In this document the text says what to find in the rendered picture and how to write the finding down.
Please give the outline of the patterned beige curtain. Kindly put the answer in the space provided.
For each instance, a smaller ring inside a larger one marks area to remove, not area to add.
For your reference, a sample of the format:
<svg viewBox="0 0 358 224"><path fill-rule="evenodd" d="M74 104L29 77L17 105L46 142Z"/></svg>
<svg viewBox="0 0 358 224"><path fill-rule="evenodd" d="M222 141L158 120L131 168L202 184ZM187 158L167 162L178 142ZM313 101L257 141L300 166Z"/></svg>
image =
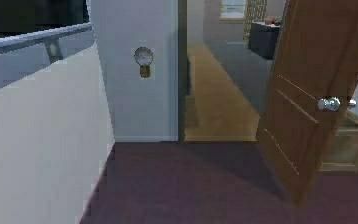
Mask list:
<svg viewBox="0 0 358 224"><path fill-rule="evenodd" d="M245 11L245 23L243 40L248 41L250 36L251 24L262 22L266 15L267 0L247 0Z"/></svg>

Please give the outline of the silver round door knob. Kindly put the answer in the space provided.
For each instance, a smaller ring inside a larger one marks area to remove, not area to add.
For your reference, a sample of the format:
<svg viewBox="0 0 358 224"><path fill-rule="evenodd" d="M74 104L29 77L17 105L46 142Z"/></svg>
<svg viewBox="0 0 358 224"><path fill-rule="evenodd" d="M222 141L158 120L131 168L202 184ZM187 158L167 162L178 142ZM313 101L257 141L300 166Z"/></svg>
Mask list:
<svg viewBox="0 0 358 224"><path fill-rule="evenodd" d="M318 108L320 110L337 111L340 105L341 102L337 97L322 98L318 101Z"/></svg>

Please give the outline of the round white wall gauge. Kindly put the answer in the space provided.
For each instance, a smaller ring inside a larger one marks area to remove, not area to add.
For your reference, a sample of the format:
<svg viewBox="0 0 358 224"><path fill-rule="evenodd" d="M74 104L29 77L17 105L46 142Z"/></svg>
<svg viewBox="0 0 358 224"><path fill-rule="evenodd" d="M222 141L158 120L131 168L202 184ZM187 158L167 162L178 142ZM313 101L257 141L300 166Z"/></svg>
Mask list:
<svg viewBox="0 0 358 224"><path fill-rule="evenodd" d="M150 65L154 60L153 52L147 47L138 47L134 52L134 59L139 65L140 76L148 78L151 75Z"/></svg>

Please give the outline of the black cabinet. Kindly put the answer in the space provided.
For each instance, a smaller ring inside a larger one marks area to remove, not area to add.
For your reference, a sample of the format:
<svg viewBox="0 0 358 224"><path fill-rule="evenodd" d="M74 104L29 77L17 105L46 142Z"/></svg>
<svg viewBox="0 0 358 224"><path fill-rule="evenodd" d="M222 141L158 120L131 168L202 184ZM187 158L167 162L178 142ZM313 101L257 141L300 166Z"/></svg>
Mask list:
<svg viewBox="0 0 358 224"><path fill-rule="evenodd" d="M252 22L248 48L266 60L272 60L280 33L280 26Z"/></svg>

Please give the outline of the brown wooden room door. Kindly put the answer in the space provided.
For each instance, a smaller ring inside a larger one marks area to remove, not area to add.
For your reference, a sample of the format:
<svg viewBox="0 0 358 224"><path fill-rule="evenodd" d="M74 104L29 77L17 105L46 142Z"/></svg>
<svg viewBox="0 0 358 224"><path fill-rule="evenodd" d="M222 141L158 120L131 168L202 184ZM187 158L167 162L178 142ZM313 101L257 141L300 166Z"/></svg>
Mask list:
<svg viewBox="0 0 358 224"><path fill-rule="evenodd" d="M282 193L306 201L358 85L358 0L287 0L257 129ZM337 97L337 111L318 101Z"/></svg>

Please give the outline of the bright window with wooden frame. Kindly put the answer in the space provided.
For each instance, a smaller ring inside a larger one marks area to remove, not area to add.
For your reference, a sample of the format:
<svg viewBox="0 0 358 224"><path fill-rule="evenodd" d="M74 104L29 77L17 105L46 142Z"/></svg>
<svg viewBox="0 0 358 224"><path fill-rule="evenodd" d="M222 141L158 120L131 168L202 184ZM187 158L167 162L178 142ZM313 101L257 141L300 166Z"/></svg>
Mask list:
<svg viewBox="0 0 358 224"><path fill-rule="evenodd" d="M248 0L220 0L219 19L239 21L245 18Z"/></svg>

